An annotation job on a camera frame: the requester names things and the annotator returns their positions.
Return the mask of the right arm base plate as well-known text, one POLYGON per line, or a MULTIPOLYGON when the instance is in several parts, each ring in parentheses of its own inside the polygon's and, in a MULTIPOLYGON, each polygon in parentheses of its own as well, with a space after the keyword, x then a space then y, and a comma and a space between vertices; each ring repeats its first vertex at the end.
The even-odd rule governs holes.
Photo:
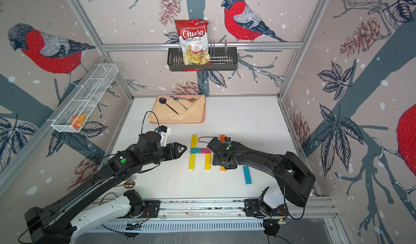
POLYGON ((266 217, 288 217, 286 205, 279 205, 277 208, 270 208, 266 203, 258 199, 245 199, 243 211, 247 217, 265 219, 266 217))

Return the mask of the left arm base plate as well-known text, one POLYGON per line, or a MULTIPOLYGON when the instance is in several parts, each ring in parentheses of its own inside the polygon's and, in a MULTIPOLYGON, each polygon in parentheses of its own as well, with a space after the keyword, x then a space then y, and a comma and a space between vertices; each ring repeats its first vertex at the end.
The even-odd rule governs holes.
POLYGON ((161 201, 145 200, 140 206, 132 207, 129 218, 155 219, 159 215, 161 201))

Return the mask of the teal small block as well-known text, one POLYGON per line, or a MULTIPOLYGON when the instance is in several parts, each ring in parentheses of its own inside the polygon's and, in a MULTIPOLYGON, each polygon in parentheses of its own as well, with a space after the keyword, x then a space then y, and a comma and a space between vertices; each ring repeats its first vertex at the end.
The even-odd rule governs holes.
POLYGON ((201 153, 201 148, 191 148, 190 153, 191 154, 200 154, 201 153))

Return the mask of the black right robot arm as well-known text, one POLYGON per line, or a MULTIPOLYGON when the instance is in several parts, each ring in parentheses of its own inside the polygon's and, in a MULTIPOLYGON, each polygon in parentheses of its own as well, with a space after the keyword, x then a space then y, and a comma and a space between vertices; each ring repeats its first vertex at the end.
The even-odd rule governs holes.
POLYGON ((294 220, 304 217, 316 177, 295 153, 268 154, 228 138, 221 140, 218 137, 213 137, 207 147, 214 153, 215 166, 224 167, 226 170, 236 169, 238 166, 251 167, 276 180, 276 190, 281 192, 281 196, 272 196, 271 199, 277 204, 266 201, 267 193, 272 192, 266 187, 257 200, 245 200, 243 211, 247 217, 265 219, 283 216, 294 220))

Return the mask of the lime yellow block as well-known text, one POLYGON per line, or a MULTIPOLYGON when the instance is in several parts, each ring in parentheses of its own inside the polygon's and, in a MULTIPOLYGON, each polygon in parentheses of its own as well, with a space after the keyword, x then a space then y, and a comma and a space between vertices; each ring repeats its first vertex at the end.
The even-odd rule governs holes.
POLYGON ((211 153, 205 154, 205 163, 204 163, 205 170, 211 170, 211 153))

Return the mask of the yellow long block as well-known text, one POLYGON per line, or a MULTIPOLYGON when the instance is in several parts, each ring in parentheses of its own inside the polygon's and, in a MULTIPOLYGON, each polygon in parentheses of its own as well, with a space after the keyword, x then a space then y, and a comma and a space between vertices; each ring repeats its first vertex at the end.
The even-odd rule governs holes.
POLYGON ((194 170, 195 169, 195 163, 196 163, 196 154, 191 153, 190 158, 189 158, 189 163, 188 163, 188 169, 189 170, 194 170))

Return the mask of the magenta block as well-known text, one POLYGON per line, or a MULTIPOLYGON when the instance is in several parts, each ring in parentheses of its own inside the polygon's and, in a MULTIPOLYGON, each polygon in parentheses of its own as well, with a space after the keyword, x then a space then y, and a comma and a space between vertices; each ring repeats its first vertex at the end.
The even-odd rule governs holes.
POLYGON ((201 154, 209 154, 209 153, 211 153, 211 150, 209 148, 201 148, 200 153, 201 154))

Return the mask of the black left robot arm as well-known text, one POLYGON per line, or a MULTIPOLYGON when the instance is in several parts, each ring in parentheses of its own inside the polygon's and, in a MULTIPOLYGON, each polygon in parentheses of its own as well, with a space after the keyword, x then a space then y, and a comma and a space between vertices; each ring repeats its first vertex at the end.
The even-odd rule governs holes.
POLYGON ((71 244, 82 234, 109 220, 129 216, 138 218, 149 212, 135 190, 128 190, 117 199, 99 207, 86 207, 133 174, 142 173, 143 166, 175 160, 186 152, 180 143, 162 145, 159 133, 148 131, 139 136, 137 144, 117 152, 94 176, 78 188, 44 208, 33 207, 25 213, 28 232, 34 244, 71 244))

